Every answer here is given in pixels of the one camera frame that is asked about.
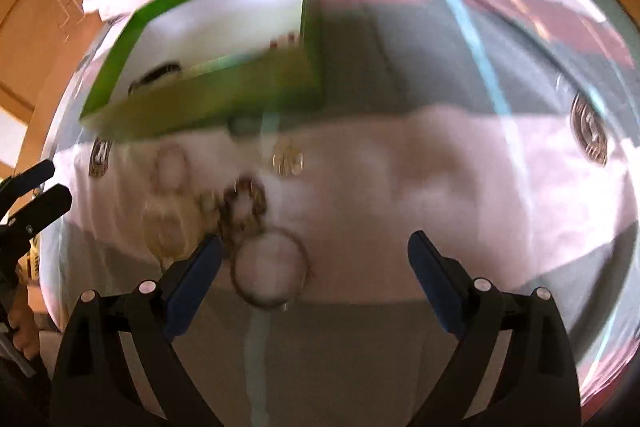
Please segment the person's left hand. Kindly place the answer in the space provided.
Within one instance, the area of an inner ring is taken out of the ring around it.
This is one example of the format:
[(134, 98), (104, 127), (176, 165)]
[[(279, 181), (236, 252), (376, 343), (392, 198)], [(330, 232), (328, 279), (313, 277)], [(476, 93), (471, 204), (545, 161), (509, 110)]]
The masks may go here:
[(39, 355), (39, 329), (34, 312), (28, 305), (27, 288), (23, 285), (18, 285), (15, 289), (8, 320), (11, 329), (14, 330), (14, 348), (27, 360), (32, 360)]

